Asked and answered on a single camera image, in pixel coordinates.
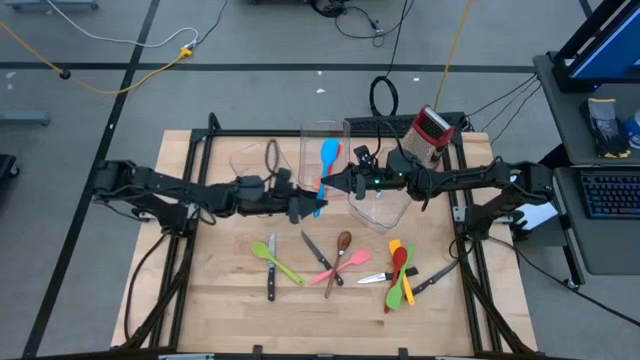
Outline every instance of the utensil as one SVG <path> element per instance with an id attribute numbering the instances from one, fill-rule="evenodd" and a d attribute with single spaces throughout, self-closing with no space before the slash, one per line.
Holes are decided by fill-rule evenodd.
<path id="1" fill-rule="evenodd" d="M 440 280 L 443 276 L 447 275 L 451 270 L 455 269 L 457 265 L 458 265 L 458 261 L 454 261 L 451 264 L 445 266 L 442 270 L 435 273 L 432 277 L 428 278 L 425 282 L 416 286 L 416 288 L 413 289 L 413 295 L 418 295 L 422 291 L 424 291 L 424 289 L 426 289 L 427 287 L 437 283 L 438 280 Z"/>
<path id="2" fill-rule="evenodd" d="M 324 268 L 327 269 L 327 270 L 333 269 L 333 267 L 331 266 L 331 264 L 329 264 L 329 262 L 324 257 L 324 255 L 322 255 L 322 253 L 320 252 L 320 250 L 318 250 L 318 248 L 315 246 L 313 241 L 311 241 L 311 238 L 309 236 L 307 236 L 307 234 L 305 234 L 304 231 L 300 231 L 300 234 L 302 235 L 302 240 L 304 240 L 304 243 L 307 244 L 309 249 L 311 249 L 311 252 L 316 257 L 316 259 L 318 259 L 318 261 L 322 265 L 324 265 Z M 336 274 L 336 276 L 334 276 L 334 278 L 336 279 L 336 282 L 338 283 L 339 286 L 342 286 L 344 284 L 344 281 L 342 280 L 340 275 Z"/>
<path id="3" fill-rule="evenodd" d="M 407 271 L 405 272 L 405 275 L 407 275 L 407 276 L 418 275 L 418 269 L 416 269 L 415 266 L 412 266 L 412 267 L 407 269 Z M 371 276 L 367 276 L 366 278 L 362 278 L 362 279 L 358 280 L 358 284 L 371 284 L 371 283 L 374 283 L 374 282 L 391 280 L 391 279 L 393 279 L 393 273 L 380 273 L 380 274 L 374 274 L 374 275 L 371 275 Z"/>
<path id="4" fill-rule="evenodd" d="M 396 249 L 396 251 L 393 253 L 393 257 L 391 258 L 391 260 L 393 261 L 393 278 L 391 279 L 391 286 L 389 287 L 389 292 L 391 292 L 391 290 L 396 287 L 396 283 L 398 282 L 398 276 L 400 275 L 400 269 L 402 269 L 404 264 L 407 262 L 407 250 L 403 247 Z M 391 309 L 387 304 L 388 304 L 388 301 L 385 299 L 385 304 L 384 304 L 385 314 L 388 313 L 389 310 Z"/>
<path id="5" fill-rule="evenodd" d="M 269 236 L 269 254 L 276 256 L 276 233 Z M 276 299 L 276 266 L 273 261 L 267 261 L 269 267 L 269 275 L 267 276 L 267 299 L 274 301 Z"/>
<path id="6" fill-rule="evenodd" d="M 336 153 L 336 159 L 338 159 L 338 156 L 340 156 L 340 151 L 342 151 L 342 144 L 338 145 L 338 152 Z M 331 165 L 329 165 L 329 171 L 327 172 L 327 176 L 331 175 L 331 170 L 333 169 L 334 163 L 335 163 L 335 160 L 331 163 Z M 316 191 L 320 188 L 321 183 L 322 183 L 322 178 L 318 178 L 318 181 L 316 181 L 316 186 L 314 187 Z"/>
<path id="7" fill-rule="evenodd" d="M 329 278 L 329 283 L 327 284 L 327 290 L 324 292 L 324 298 L 328 299 L 331 294 L 331 288 L 333 287 L 333 279 L 336 274 L 336 269 L 338 265 L 340 265 L 340 258 L 344 255 L 345 250 L 351 244 L 351 233 L 348 231 L 343 231 L 340 236 L 338 236 L 338 256 L 336 257 L 336 262 L 333 264 L 333 269 L 331 269 L 331 278 Z"/>
<path id="8" fill-rule="evenodd" d="M 349 258 L 349 260 L 347 260 L 347 262 L 345 262 L 344 264 L 340 265 L 340 267 L 338 267 L 338 269 L 336 269 L 336 272 L 346 268 L 349 265 L 360 265 L 360 264 L 364 264 L 367 261 L 369 261 L 371 259 L 371 254 L 369 254 L 369 251 L 365 250 L 365 249 L 360 249 L 358 251 L 356 251 L 355 253 L 353 253 L 353 255 L 351 255 L 351 258 Z M 326 279 L 327 277 L 329 277 L 331 275 L 332 270 L 327 270 L 321 274 L 318 274 L 316 276 L 313 277 L 313 279 L 311 279 L 311 283 L 315 284 L 318 283 L 324 279 Z"/>
<path id="9" fill-rule="evenodd" d="M 389 242 L 389 250 L 391 251 L 391 255 L 393 255 L 393 252 L 396 251 L 396 249 L 401 246 L 402 246 L 402 242 L 400 242 L 400 240 L 398 239 L 391 240 Z M 404 286 L 404 294 L 405 294 L 405 297 L 407 298 L 407 302 L 409 303 L 409 305 L 411 306 L 415 305 L 416 301 L 413 298 L 413 292 L 411 291 L 411 284 L 409 284 L 409 279 L 407 279 L 406 275 L 402 277 L 402 286 Z"/>
<path id="10" fill-rule="evenodd" d="M 340 141 L 338 139 L 327 139 L 322 143 L 322 149 L 320 150 L 320 159 L 322 160 L 322 177 L 327 176 L 329 173 L 329 167 L 336 161 L 336 157 L 338 154 L 338 147 L 340 146 Z M 320 184 L 320 188 L 318 189 L 318 200 L 324 200 L 324 184 Z M 318 209 L 313 212 L 314 217 L 320 216 L 320 211 L 322 209 Z"/>
<path id="11" fill-rule="evenodd" d="M 407 264 L 409 263 L 409 261 L 411 261 L 412 255 L 413 255 L 413 244 L 407 247 L 407 259 L 404 265 L 402 265 L 402 268 L 400 269 L 400 274 L 398 275 L 399 277 L 404 276 L 404 272 L 407 269 Z M 398 308 L 400 307 L 401 301 L 402 301 L 402 288 L 400 286 L 400 283 L 398 282 L 394 287 L 392 287 L 389 290 L 389 293 L 387 294 L 386 304 L 388 307 L 392 308 L 393 310 L 398 310 Z"/>
<path id="12" fill-rule="evenodd" d="M 253 255 L 261 259 L 271 260 L 280 270 L 282 270 L 282 272 L 287 274 L 287 276 L 291 280 L 293 280 L 293 282 L 295 282 L 296 284 L 300 286 L 304 285 L 304 280 L 302 280 L 300 276 L 298 276 L 296 273 L 289 270 L 286 266 L 282 265 L 278 260 L 276 260 L 276 258 L 273 257 L 271 253 L 269 253 L 269 248 L 264 243 L 259 241 L 254 242 L 253 245 L 251 245 L 251 251 L 253 252 Z"/>

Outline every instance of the computer monitor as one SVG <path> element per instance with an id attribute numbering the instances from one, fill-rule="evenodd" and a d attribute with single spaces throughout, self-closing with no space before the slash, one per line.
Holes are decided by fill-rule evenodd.
<path id="1" fill-rule="evenodd" d="M 553 54 L 564 92 L 603 83 L 640 83 L 640 0 L 604 0 L 565 46 Z"/>

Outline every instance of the wooden tabletop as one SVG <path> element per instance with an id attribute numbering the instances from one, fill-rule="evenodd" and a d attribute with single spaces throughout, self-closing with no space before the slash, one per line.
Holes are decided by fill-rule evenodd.
<path id="1" fill-rule="evenodd" d="M 190 131 L 166 131 L 156 170 L 182 176 Z M 488 137 L 483 133 L 463 134 L 469 167 L 492 160 Z M 207 183 L 228 182 L 235 177 L 229 157 L 266 138 L 216 137 L 213 142 Z M 392 145 L 392 140 L 383 139 Z M 297 171 L 300 139 L 279 138 L 278 142 Z M 375 139 L 351 139 L 351 148 Z M 199 164 L 200 153 L 195 164 Z M 452 151 L 454 167 L 455 151 Z M 498 194 L 495 189 L 474 190 L 481 204 Z M 182 320 L 179 351 L 249 353 L 253 345 L 263 345 L 265 353 L 333 353 L 393 355 L 399 347 L 411 355 L 472 355 L 467 311 L 460 271 L 456 268 L 437 284 L 416 296 L 415 306 L 403 302 L 398 311 L 384 314 L 389 283 L 361 285 L 356 281 L 372 274 L 392 271 L 388 242 L 400 239 L 414 244 L 412 265 L 420 274 L 410 277 L 416 286 L 452 261 L 447 247 L 454 238 L 449 201 L 440 195 L 420 212 L 421 203 L 411 203 L 400 223 L 381 235 L 349 214 L 346 197 L 330 199 L 322 216 L 292 225 L 284 215 L 273 217 L 232 216 L 218 219 L 215 226 L 201 223 L 191 268 L 189 290 Z M 372 259 L 341 272 L 344 286 L 334 284 L 331 297 L 323 297 L 326 281 L 311 285 L 311 278 L 324 271 L 302 241 L 304 230 L 320 251 L 333 263 L 336 240 L 348 230 L 353 240 L 343 259 L 358 249 L 367 249 Z M 267 301 L 267 265 L 251 253 L 254 241 L 266 242 L 277 233 L 277 258 L 307 281 L 300 287 L 276 270 L 276 301 Z M 511 242 L 508 227 L 495 224 L 491 234 Z M 155 223 L 143 224 L 131 263 L 131 271 L 143 254 L 159 238 Z M 167 250 L 166 241 L 146 262 L 136 280 L 131 304 L 130 328 L 144 320 L 158 296 Z M 494 303 L 522 341 L 535 349 L 535 339 L 515 254 L 495 242 L 484 242 Z M 122 332 L 124 297 L 112 343 L 124 342 Z M 485 315 L 477 303 L 485 349 L 489 348 Z M 162 334 L 166 343 L 173 305 L 165 314 Z"/>

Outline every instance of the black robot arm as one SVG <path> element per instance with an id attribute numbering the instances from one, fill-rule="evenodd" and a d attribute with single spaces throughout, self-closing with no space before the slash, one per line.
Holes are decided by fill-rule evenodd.
<path id="1" fill-rule="evenodd" d="M 540 205 L 553 197 L 552 173 L 548 168 L 530 162 L 509 164 L 497 157 L 486 166 L 435 171 L 421 166 L 411 154 L 399 148 L 389 153 L 387 164 L 380 167 L 366 146 L 354 150 L 358 164 L 349 163 L 340 173 L 327 176 L 322 183 L 338 190 L 354 193 L 364 199 L 367 190 L 402 190 L 415 201 L 423 201 L 443 192 L 497 188 L 502 192 L 484 205 L 457 209 L 463 219 L 463 234 L 476 240 L 488 238 L 489 228 L 496 219 L 510 215 L 519 220 L 516 211 L 523 204 Z"/>
<path id="2" fill-rule="evenodd" d="M 297 224 L 326 205 L 316 193 L 294 188 L 291 172 L 280 168 L 273 176 L 273 187 L 258 176 L 238 177 L 223 184 L 198 185 L 136 166 L 131 161 L 102 161 L 98 165 L 93 195 L 98 203 L 126 201 L 134 206 L 138 218 L 152 215 L 166 234 L 186 236 L 193 230 L 194 214 L 202 209 L 225 218 L 235 213 L 270 215 L 285 213 Z M 177 202 L 167 202 L 162 195 Z"/>

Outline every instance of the white cable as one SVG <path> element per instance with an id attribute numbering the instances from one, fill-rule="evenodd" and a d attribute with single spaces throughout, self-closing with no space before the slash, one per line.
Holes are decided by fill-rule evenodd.
<path id="1" fill-rule="evenodd" d="M 192 27 L 185 27 L 185 28 L 180 29 L 180 30 L 176 31 L 175 33 L 173 33 L 173 35 L 169 36 L 165 41 L 163 41 L 163 42 L 161 42 L 159 44 L 156 44 L 156 45 L 140 44 L 139 42 L 136 42 L 136 41 L 133 41 L 133 40 L 120 40 L 120 39 L 111 39 L 111 38 L 106 38 L 106 37 L 102 37 L 102 36 L 96 36 L 96 35 L 93 35 L 93 34 L 89 33 L 85 29 L 81 28 L 80 26 L 78 26 L 78 24 L 74 23 L 71 19 L 69 19 L 69 17 L 67 17 L 67 15 L 65 15 L 62 11 L 60 11 L 60 9 L 58 9 L 58 7 L 55 6 L 55 4 L 51 0 L 47 0 L 47 2 L 49 3 L 49 5 L 51 5 L 51 7 L 58 14 L 60 14 L 60 16 L 65 18 L 76 29 L 80 30 L 85 35 L 87 35 L 88 37 L 96 39 L 96 40 L 111 41 L 111 42 L 115 42 L 115 43 L 133 44 L 133 45 L 139 45 L 139 46 L 148 47 L 148 48 L 157 48 L 157 47 L 160 47 L 160 46 L 168 43 L 169 41 L 171 41 L 174 37 L 176 37 L 178 34 L 180 34 L 183 31 L 193 31 L 196 34 L 195 38 L 193 40 L 191 40 L 190 43 L 185 45 L 185 47 L 187 47 L 187 48 L 192 48 L 192 47 L 194 47 L 196 45 L 196 43 L 198 41 L 198 36 L 200 36 L 200 34 L 198 33 L 198 30 L 196 30 L 196 29 L 194 29 Z"/>

